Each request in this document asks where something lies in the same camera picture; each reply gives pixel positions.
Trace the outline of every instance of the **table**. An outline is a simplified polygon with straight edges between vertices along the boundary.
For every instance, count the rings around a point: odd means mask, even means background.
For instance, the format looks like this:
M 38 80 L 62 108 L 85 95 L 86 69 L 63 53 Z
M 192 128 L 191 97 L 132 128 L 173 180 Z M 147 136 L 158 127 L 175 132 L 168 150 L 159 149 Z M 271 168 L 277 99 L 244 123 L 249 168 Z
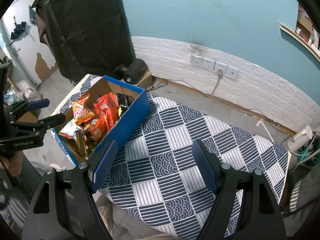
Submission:
M 87 75 L 53 114 L 100 78 Z M 284 147 L 167 98 L 148 100 L 151 113 L 117 154 L 102 189 L 115 204 L 159 231 L 195 239 L 215 200 L 192 156 L 195 139 L 235 169 L 262 170 L 280 201 L 289 164 Z M 225 236 L 235 230 L 241 199 L 238 191 Z

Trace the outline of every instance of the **blue gripper pad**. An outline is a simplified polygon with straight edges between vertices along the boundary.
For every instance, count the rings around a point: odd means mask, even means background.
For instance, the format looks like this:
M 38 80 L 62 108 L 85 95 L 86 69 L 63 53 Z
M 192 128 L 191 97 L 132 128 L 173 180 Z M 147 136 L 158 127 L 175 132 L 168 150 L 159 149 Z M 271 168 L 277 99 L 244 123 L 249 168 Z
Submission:
M 193 141 L 192 143 L 192 155 L 199 168 L 204 184 L 209 190 L 216 194 L 218 191 L 218 186 L 215 182 L 216 175 L 197 141 Z
M 36 111 L 36 110 L 48 107 L 49 104 L 50 104 L 50 101 L 48 98 L 33 101 L 27 105 L 26 110 L 27 111 Z
M 113 161 L 116 158 L 117 152 L 118 145 L 117 142 L 113 140 L 93 173 L 93 182 L 91 184 L 91 189 L 94 192 L 99 188 L 102 188 L 103 183 L 105 182 L 110 168 L 113 164 Z

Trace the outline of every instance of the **black package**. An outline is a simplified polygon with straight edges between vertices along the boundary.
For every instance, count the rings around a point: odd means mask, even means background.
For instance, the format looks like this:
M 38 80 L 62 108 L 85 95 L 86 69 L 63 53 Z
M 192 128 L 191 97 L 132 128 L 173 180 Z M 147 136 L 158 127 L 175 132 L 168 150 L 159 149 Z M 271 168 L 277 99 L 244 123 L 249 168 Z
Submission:
M 134 99 L 125 94 L 116 93 L 118 97 L 118 105 L 119 105 L 119 117 L 121 117 L 132 105 Z

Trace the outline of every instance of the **shelf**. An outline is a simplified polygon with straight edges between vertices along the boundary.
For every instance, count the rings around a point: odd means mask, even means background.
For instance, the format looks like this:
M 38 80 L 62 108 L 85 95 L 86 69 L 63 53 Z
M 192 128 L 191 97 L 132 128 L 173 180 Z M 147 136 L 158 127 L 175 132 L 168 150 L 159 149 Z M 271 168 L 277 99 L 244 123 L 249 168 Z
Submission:
M 313 56 L 316 57 L 316 59 L 320 62 L 320 55 L 318 55 L 312 48 L 311 46 L 303 39 L 301 38 L 297 33 L 295 33 L 293 30 L 288 28 L 287 26 L 283 25 L 280 23 L 280 29 L 283 30 L 284 32 L 288 33 L 291 37 L 296 39 L 298 42 L 300 42 L 307 50 L 313 54 Z

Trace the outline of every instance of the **plug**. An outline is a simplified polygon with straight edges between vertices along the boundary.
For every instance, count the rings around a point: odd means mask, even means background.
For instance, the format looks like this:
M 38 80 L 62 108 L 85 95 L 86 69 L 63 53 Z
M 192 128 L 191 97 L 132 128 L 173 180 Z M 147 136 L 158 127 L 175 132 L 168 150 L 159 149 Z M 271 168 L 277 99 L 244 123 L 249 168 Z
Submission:
M 222 71 L 222 69 L 218 69 L 217 73 L 218 73 L 218 76 L 219 76 L 220 78 L 223 77 L 223 71 Z

